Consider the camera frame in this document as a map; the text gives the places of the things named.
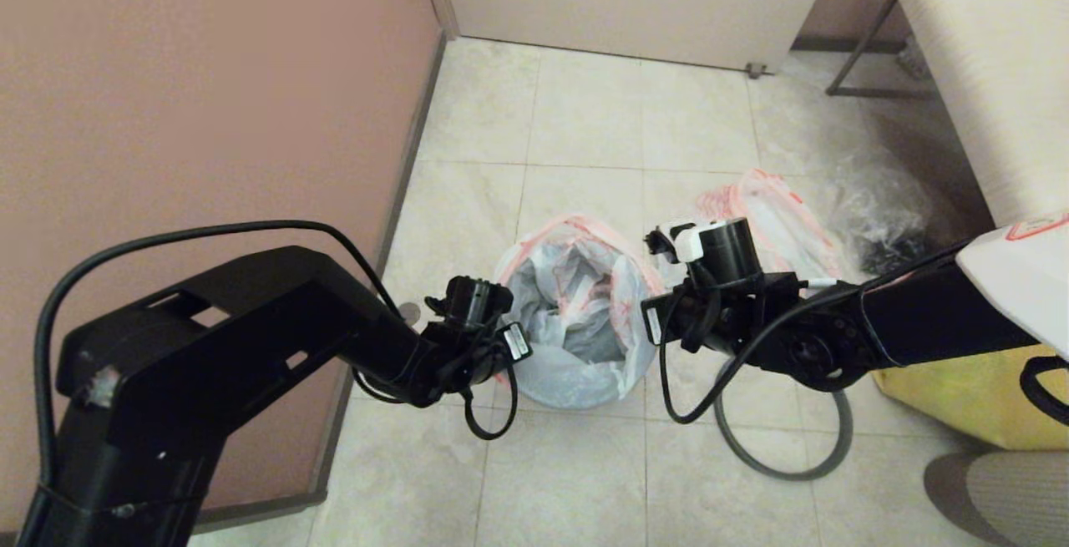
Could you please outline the clear bag with black contents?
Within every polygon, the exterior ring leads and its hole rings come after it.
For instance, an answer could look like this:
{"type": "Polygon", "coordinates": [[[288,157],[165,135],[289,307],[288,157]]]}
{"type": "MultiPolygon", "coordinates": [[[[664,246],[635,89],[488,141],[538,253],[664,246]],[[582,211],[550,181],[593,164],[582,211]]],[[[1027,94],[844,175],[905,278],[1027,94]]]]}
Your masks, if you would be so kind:
{"type": "Polygon", "coordinates": [[[884,276],[938,251],[948,228],[940,201],[901,165],[848,156],[828,174],[831,228],[866,276],[884,276]]]}

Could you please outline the cream striped table top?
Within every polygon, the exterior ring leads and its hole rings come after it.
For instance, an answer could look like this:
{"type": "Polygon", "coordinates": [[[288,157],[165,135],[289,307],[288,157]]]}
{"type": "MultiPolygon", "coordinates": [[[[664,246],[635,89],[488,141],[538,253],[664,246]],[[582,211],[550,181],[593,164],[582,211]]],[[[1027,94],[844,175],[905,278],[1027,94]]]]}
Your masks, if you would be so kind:
{"type": "Polygon", "coordinates": [[[1069,210],[1069,0],[899,0],[997,225],[1069,210]]]}

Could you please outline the small clear container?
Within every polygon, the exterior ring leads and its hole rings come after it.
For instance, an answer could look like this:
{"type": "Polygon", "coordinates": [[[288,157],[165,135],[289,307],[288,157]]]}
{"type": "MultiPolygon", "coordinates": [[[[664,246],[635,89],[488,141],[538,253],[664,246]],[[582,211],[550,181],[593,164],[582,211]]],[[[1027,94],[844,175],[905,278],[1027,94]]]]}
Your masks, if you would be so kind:
{"type": "Polygon", "coordinates": [[[905,37],[901,48],[899,48],[898,52],[894,56],[894,60],[896,60],[899,68],[904,71],[909,78],[915,80],[931,79],[930,68],[928,67],[927,60],[925,60],[923,49],[915,34],[910,33],[909,36],[905,37]]]}

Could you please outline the yellow shopping bag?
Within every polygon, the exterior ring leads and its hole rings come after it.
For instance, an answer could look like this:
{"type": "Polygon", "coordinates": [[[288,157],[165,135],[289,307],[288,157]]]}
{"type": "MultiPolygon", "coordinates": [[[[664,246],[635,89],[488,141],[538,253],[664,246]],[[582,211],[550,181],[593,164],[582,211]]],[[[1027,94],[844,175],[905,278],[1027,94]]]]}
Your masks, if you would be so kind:
{"type": "Polygon", "coordinates": [[[1069,428],[1032,405],[1020,387],[1022,369],[1033,357],[1054,354],[1039,344],[883,369],[872,376],[889,398],[989,444],[1013,451],[1069,451],[1069,428]]]}

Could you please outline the grey ribbed round object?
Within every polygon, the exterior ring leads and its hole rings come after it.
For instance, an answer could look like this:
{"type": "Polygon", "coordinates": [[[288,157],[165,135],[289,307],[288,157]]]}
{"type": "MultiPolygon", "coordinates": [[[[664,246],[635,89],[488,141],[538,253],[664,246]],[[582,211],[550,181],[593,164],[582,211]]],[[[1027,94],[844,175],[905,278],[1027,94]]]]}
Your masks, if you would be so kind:
{"type": "Polygon", "coordinates": [[[946,454],[923,474],[955,527],[995,547],[1069,547],[1069,452],[946,454]]]}

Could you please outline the white red bag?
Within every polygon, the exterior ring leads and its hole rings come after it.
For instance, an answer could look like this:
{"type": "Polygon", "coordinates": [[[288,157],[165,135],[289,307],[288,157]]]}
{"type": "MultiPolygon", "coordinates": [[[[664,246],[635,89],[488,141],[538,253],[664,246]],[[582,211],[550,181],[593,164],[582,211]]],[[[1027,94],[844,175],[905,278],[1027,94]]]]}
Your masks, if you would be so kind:
{"type": "Polygon", "coordinates": [[[780,175],[752,168],[737,181],[696,197],[694,212],[709,222],[744,217],[766,272],[792,271],[802,280],[843,277],[837,246],[780,175]]]}

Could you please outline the dark metal table frame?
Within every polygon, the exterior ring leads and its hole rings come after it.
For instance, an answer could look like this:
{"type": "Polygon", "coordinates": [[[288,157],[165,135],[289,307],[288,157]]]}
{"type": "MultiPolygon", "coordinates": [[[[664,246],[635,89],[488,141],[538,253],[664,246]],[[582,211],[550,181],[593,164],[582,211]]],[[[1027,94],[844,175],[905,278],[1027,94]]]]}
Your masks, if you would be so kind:
{"type": "Polygon", "coordinates": [[[859,88],[859,87],[849,87],[845,85],[845,79],[848,77],[851,71],[855,67],[855,64],[859,62],[859,59],[864,53],[869,51],[869,45],[872,40],[876,38],[879,30],[885,25],[887,18],[897,6],[899,0],[885,0],[881,4],[879,11],[876,15],[874,21],[872,21],[865,33],[859,37],[858,44],[847,60],[845,60],[845,65],[838,73],[833,76],[833,80],[825,88],[824,93],[828,97],[849,97],[849,98],[861,98],[861,99],[934,99],[938,95],[935,90],[908,90],[908,89],[897,89],[897,88],[859,88]]]}

